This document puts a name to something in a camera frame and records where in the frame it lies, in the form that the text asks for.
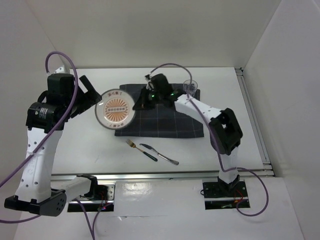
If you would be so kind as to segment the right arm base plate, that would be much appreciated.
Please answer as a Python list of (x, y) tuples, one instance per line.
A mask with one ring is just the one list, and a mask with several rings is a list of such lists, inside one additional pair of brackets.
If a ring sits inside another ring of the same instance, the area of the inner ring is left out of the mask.
[(225, 191), (218, 182), (203, 182), (200, 194), (204, 197), (206, 210), (250, 208), (247, 186), (240, 181), (231, 191)]

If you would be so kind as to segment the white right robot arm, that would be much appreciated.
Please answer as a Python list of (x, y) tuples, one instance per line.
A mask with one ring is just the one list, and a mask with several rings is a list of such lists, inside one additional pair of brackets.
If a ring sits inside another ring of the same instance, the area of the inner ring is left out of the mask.
[(234, 111), (230, 108), (221, 110), (209, 106), (182, 89), (173, 89), (162, 73), (154, 76), (148, 74), (145, 79), (147, 84), (141, 89), (132, 109), (147, 111), (160, 104), (206, 126), (210, 144), (218, 155), (218, 190), (223, 196), (230, 196), (240, 181), (239, 168), (235, 166), (235, 161), (243, 137)]

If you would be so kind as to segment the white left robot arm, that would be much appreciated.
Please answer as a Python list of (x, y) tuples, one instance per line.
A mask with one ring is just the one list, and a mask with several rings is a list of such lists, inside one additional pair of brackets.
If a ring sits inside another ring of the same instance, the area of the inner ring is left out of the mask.
[(51, 187), (53, 163), (65, 123), (102, 99), (85, 75), (79, 80), (86, 92), (75, 85), (72, 74), (49, 75), (47, 90), (29, 107), (26, 119), (28, 161), (15, 194), (4, 201), (6, 209), (56, 217), (68, 202), (79, 196), (88, 200), (97, 197), (98, 180), (89, 174), (78, 174), (58, 189)]

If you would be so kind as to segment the clear drinking glass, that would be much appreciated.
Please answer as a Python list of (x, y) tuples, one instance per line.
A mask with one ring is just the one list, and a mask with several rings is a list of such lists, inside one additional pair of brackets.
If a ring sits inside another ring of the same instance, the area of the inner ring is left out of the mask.
[(184, 92), (194, 97), (198, 90), (198, 83), (194, 80), (188, 79), (183, 82), (182, 87)]

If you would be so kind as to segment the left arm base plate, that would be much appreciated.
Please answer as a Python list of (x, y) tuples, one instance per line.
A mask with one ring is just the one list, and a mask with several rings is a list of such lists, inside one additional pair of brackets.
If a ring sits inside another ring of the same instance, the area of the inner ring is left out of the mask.
[(115, 183), (99, 184), (93, 196), (81, 195), (77, 199), (88, 213), (113, 212), (115, 199)]

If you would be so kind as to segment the silver table knife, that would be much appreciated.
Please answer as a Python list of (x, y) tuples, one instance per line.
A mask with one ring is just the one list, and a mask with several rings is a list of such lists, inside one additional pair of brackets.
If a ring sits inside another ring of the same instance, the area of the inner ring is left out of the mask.
[(158, 155), (159, 157), (163, 158), (164, 160), (166, 160), (167, 162), (175, 165), (175, 166), (178, 166), (179, 165), (179, 162), (176, 161), (176, 160), (173, 160), (161, 153), (159, 153), (155, 148), (153, 148), (152, 146), (148, 145), (148, 144), (145, 144), (145, 143), (140, 143), (139, 144), (140, 146), (143, 146), (145, 148), (147, 148), (148, 150), (151, 150), (152, 152), (154, 152), (156, 155)]

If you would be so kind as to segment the gold fork dark handle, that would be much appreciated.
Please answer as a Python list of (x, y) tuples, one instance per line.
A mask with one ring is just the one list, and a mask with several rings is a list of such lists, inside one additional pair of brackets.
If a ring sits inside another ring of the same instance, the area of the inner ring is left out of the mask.
[(133, 141), (131, 141), (130, 139), (127, 139), (127, 140), (126, 140), (126, 143), (127, 143), (131, 148), (137, 149), (137, 150), (139, 150), (140, 152), (142, 152), (145, 156), (147, 156), (148, 158), (150, 158), (150, 159), (153, 160), (154, 162), (157, 162), (157, 161), (158, 161), (158, 159), (157, 159), (156, 157), (152, 156), (152, 155), (149, 154), (148, 152), (146, 152), (146, 151), (140, 149), (139, 147), (137, 147), (136, 144), (135, 144)]

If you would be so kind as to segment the dark grey checked cloth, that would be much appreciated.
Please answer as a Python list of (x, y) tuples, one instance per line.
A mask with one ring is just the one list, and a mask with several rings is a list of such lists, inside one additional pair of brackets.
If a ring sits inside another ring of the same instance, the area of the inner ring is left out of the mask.
[(115, 131), (116, 137), (194, 139), (204, 137), (203, 124), (179, 112), (156, 105), (135, 112), (132, 122)]

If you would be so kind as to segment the orange patterned plate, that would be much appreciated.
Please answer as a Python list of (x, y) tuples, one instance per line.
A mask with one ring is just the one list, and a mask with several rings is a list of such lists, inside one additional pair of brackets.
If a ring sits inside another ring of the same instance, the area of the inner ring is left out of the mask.
[(95, 117), (100, 125), (110, 130), (127, 127), (135, 118), (136, 111), (132, 96), (121, 89), (110, 89), (102, 94), (95, 105)]

